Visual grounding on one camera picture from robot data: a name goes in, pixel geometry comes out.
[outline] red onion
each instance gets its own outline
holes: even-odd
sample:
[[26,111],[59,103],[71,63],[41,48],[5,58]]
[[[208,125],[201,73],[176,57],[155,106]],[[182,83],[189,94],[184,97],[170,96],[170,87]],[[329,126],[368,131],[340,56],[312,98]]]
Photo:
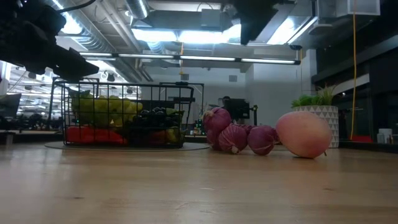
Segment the red onion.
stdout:
[[229,115],[226,109],[213,108],[211,111],[205,113],[203,124],[205,125],[206,132],[213,130],[216,133],[220,133],[231,124],[231,115]]
[[219,132],[215,132],[212,129],[206,133],[207,143],[213,148],[213,150],[221,151],[220,144],[218,144]]
[[254,128],[255,126],[251,126],[251,125],[247,125],[247,124],[235,124],[241,128],[243,128],[246,131],[246,134],[249,134],[250,131],[252,130],[252,128]]
[[277,142],[279,142],[278,134],[270,126],[252,128],[248,136],[248,144],[251,150],[260,156],[268,155]]
[[223,151],[238,154],[247,146],[247,137],[243,128],[231,124],[218,136],[218,142]]

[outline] white planter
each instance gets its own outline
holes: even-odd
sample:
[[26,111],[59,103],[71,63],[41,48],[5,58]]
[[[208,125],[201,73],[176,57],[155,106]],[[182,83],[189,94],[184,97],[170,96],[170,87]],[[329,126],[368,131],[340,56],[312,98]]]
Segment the white planter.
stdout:
[[331,129],[332,139],[330,148],[337,148],[339,144],[338,136],[338,108],[337,106],[298,106],[293,111],[308,111],[324,119]]

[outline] black wire basket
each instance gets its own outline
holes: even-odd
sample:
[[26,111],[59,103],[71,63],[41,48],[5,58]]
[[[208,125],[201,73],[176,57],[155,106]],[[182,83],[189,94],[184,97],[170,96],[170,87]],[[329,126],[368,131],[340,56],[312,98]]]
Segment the black wire basket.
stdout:
[[65,81],[54,85],[62,89],[65,145],[183,146],[192,87]]

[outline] gray mat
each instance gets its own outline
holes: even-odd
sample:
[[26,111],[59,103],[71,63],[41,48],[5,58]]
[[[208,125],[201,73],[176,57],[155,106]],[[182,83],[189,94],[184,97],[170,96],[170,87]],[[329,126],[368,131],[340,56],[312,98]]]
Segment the gray mat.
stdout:
[[109,146],[66,146],[63,142],[48,142],[44,144],[45,147],[52,149],[70,149],[70,150],[89,150],[89,151],[116,151],[116,152],[172,152],[172,151],[193,151],[208,149],[209,145],[203,143],[184,143],[180,149],[167,149],[167,148],[134,148],[134,147],[114,147]]

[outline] fruit basket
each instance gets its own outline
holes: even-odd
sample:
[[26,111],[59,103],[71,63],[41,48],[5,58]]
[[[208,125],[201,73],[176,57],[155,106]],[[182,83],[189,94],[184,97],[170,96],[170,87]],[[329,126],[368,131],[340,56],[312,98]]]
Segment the fruit basket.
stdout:
[[183,146],[192,87],[65,81],[54,85],[62,89],[65,145]]

